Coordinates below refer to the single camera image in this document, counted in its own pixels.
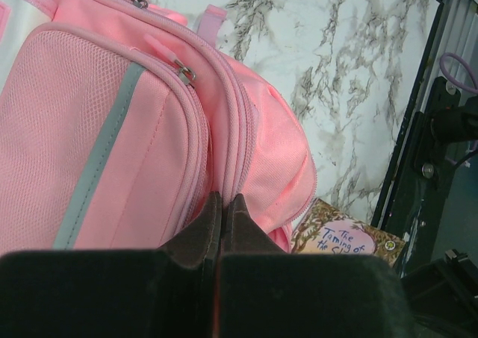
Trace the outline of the pink school backpack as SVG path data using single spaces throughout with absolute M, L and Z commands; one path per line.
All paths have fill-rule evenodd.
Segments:
M 210 192 L 284 251 L 316 187 L 260 75 L 147 0 L 1 0 L 1 252 L 155 248 Z

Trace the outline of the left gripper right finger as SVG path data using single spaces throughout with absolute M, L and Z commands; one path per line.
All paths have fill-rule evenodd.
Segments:
M 374 256 L 288 254 L 238 195 L 217 263 L 219 337 L 413 337 L 399 278 Z

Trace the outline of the pink illustrated storybook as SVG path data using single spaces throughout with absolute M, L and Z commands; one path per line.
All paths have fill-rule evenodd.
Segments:
M 313 200 L 292 235 L 296 254 L 365 254 L 393 266 L 405 242 L 354 219 L 320 198 Z

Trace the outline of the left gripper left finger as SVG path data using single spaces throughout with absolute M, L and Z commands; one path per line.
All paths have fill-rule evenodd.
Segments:
M 3 337 L 210 337 L 222 200 L 154 249 L 1 258 Z

